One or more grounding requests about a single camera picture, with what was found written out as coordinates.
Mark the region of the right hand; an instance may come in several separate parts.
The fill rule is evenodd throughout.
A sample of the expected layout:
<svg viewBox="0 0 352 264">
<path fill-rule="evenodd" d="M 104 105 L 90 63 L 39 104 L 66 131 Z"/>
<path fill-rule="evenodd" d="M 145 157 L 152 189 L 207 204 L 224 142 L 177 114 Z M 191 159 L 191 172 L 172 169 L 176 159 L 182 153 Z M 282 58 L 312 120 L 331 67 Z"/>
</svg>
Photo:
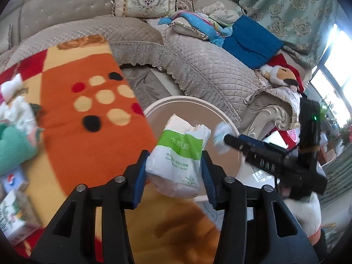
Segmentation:
<svg viewBox="0 0 352 264">
<path fill-rule="evenodd" d="M 301 200 L 286 198 L 284 203 L 295 216 L 309 240 L 320 235 L 322 215 L 320 202 L 315 192 Z"/>
</svg>

